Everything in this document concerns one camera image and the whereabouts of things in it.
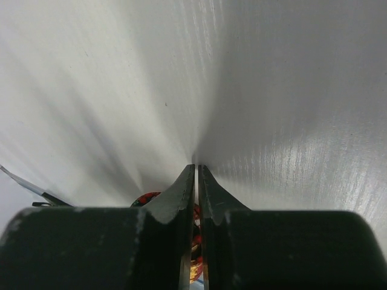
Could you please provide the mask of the red multicolour patterned tie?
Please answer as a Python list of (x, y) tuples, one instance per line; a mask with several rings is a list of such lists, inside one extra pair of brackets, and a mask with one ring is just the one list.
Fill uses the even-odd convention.
[[(149, 192), (139, 196), (131, 207), (142, 207), (155, 199), (161, 192)], [(193, 233), (190, 258), (190, 283), (200, 282), (203, 273), (202, 238), (200, 224), (200, 207), (193, 207)]]

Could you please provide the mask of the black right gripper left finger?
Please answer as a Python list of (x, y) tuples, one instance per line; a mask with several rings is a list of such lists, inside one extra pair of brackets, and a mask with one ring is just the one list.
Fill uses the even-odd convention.
[(1, 237), (2, 289), (188, 289), (195, 166), (141, 207), (31, 207)]

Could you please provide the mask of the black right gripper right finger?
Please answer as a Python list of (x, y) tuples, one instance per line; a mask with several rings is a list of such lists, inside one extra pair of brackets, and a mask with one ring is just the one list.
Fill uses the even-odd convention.
[(371, 227), (350, 211), (251, 210), (198, 168), (206, 289), (385, 289)]

